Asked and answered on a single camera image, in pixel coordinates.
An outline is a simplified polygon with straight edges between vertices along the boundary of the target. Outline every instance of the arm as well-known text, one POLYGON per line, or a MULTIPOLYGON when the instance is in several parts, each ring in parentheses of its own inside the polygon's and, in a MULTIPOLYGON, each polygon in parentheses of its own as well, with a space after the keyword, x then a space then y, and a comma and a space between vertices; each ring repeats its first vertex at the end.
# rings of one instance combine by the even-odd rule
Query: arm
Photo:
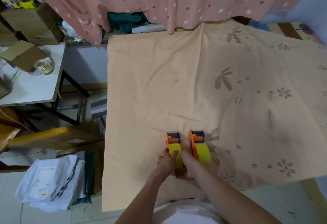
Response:
POLYGON ((174 151, 171 157, 168 149, 164 150, 164 156, 158 157, 157 168, 115 224, 151 224, 159 187, 173 173, 177 155, 178 150, 174 151))
POLYGON ((197 181, 220 217, 230 224, 281 224, 264 208, 202 166, 190 153, 183 151, 182 160, 187 176, 197 181))

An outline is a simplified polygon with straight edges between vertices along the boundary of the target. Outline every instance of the cable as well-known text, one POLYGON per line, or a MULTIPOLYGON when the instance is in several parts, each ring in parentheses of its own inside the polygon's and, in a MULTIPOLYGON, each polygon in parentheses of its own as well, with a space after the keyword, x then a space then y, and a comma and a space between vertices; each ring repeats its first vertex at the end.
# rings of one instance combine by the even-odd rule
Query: cable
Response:
POLYGON ((16 122, 16 123, 19 123, 20 125, 22 125, 22 126, 24 126, 28 131, 30 131, 30 132, 32 132, 33 134, 35 133, 35 132, 33 132, 33 131, 31 131, 28 127, 26 127, 24 124, 22 124, 22 123, 20 123, 20 122, 17 122, 17 121, 15 121, 14 119, 12 119, 10 116, 7 116, 3 111, 2 111, 2 109, 0 108, 0 111, 2 112, 2 114, 4 114, 6 117, 8 117, 9 119, 11 119, 12 121, 14 121, 14 122, 16 122))

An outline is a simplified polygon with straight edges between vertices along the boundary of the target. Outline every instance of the packing tape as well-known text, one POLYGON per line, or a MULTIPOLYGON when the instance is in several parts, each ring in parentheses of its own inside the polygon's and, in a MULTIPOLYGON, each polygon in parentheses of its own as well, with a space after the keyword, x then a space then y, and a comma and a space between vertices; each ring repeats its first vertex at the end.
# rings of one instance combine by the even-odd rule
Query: packing tape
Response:
POLYGON ((199 162, 203 165, 209 165, 211 162, 209 148, 206 143, 195 143, 199 154, 199 162))
POLYGON ((176 158, 175 169, 183 168, 183 161, 182 161, 182 148, 179 143, 169 144, 169 151, 172 154, 176 149, 178 149, 179 153, 176 158))

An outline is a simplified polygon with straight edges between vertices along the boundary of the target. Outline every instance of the orange tape dispenser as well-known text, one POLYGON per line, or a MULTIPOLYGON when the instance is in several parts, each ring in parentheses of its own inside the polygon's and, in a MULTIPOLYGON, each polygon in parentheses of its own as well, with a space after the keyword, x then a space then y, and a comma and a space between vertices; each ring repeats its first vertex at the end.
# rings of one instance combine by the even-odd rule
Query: orange tape dispenser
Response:
POLYGON ((210 164, 210 152, 207 144, 204 142, 203 131, 190 131, 189 139, 192 146, 193 157, 203 165, 210 164))
POLYGON ((179 153, 176 158, 175 169, 183 168, 182 161, 182 148, 180 145, 180 134, 178 132, 167 133, 167 148, 169 154, 171 155, 176 149, 179 150, 179 153))

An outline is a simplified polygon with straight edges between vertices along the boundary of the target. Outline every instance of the mattress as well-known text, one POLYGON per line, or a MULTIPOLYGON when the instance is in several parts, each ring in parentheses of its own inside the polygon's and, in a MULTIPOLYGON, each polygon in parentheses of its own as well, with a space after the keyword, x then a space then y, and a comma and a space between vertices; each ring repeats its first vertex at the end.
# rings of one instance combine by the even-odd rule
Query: mattress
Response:
MULTIPOLYGON (((327 174, 327 62, 320 44, 232 20, 113 36, 103 211, 123 209, 155 169, 166 132, 203 130, 210 170, 239 190, 327 174)), ((158 200, 202 194, 168 177, 158 200)))

